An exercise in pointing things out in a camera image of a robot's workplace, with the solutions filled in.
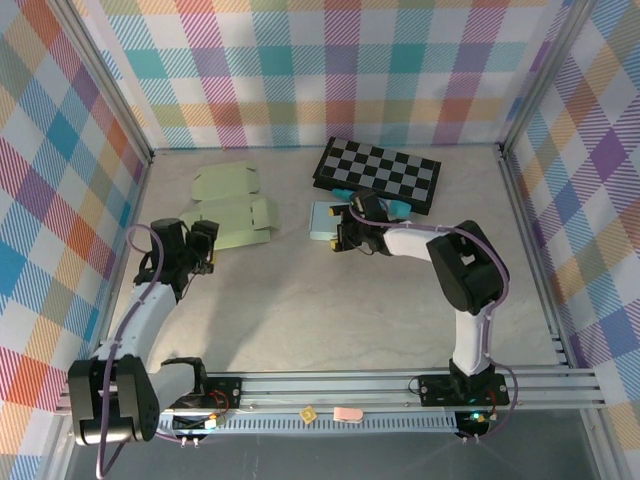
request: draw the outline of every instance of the small yellow block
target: small yellow block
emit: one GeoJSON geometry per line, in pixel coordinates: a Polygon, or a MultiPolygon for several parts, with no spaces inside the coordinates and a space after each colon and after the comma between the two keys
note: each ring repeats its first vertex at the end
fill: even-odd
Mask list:
{"type": "Polygon", "coordinates": [[[316,414],[316,411],[313,409],[313,407],[311,405],[309,405],[308,407],[306,407],[302,411],[300,411],[300,416],[302,417],[302,421],[306,425],[309,425],[316,418],[318,418],[318,415],[316,414]]]}

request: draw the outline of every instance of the enclosure floor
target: enclosure floor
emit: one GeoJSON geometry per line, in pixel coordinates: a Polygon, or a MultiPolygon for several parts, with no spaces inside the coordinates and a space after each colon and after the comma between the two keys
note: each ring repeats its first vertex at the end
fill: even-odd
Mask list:
{"type": "MultiPolygon", "coordinates": [[[[512,365],[557,362],[508,197],[490,147],[401,149],[442,162],[435,199],[421,223],[475,220],[511,273],[496,314],[492,351],[512,365]]],[[[200,356],[209,371],[386,369],[446,366],[454,311],[430,264],[411,258],[333,253],[309,239],[312,187],[323,149],[255,149],[160,154],[139,220],[180,215],[192,205],[198,167],[251,160],[260,193],[274,200],[282,228],[267,244],[218,253],[214,275],[197,278],[165,321],[149,359],[200,356]]],[[[144,236],[137,242],[148,246],[144,236]]],[[[140,256],[132,254],[115,318],[130,299],[140,256]]]]}

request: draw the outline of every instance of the white table surface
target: white table surface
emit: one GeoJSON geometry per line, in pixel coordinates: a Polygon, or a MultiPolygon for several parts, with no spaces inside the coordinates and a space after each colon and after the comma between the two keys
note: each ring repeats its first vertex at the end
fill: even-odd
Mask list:
{"type": "MultiPolygon", "coordinates": [[[[401,148],[442,162],[435,199],[421,223],[475,220],[511,273],[497,311],[492,353],[512,365],[557,363],[508,197],[488,146],[401,148]]],[[[448,364],[454,311],[427,262],[333,253],[309,239],[312,187],[322,148],[199,150],[160,154],[150,172],[139,221],[176,217],[193,205],[202,165],[251,160],[260,193],[279,206],[282,228],[270,243],[218,253],[214,275],[197,278],[165,321],[149,359],[153,371],[175,356],[200,356],[209,371],[432,368],[448,364]]],[[[148,247],[146,235],[136,243],[148,247]]],[[[130,298],[140,256],[127,263],[116,305],[130,298]]]]}

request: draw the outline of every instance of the pink eraser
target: pink eraser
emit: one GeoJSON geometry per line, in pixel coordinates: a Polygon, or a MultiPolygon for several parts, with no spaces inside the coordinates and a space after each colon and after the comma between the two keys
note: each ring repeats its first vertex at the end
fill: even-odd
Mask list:
{"type": "Polygon", "coordinates": [[[364,412],[359,408],[333,407],[333,419],[336,422],[360,423],[364,412]]]}

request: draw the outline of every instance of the chessboard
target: chessboard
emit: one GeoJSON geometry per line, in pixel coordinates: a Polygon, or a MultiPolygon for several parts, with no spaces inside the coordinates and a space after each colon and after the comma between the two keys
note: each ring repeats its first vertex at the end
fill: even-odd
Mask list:
{"type": "Polygon", "coordinates": [[[400,200],[427,215],[440,162],[332,137],[316,168],[313,186],[325,190],[369,188],[381,198],[400,200]]]}

